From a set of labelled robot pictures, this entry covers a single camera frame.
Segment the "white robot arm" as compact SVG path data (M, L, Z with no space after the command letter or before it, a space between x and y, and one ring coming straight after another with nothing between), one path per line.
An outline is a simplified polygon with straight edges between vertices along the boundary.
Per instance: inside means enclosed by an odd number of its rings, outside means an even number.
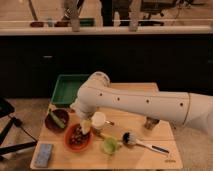
M99 107L183 124L213 137L213 96L114 89L110 87L109 77L97 71L80 86L71 108L81 119L87 119Z

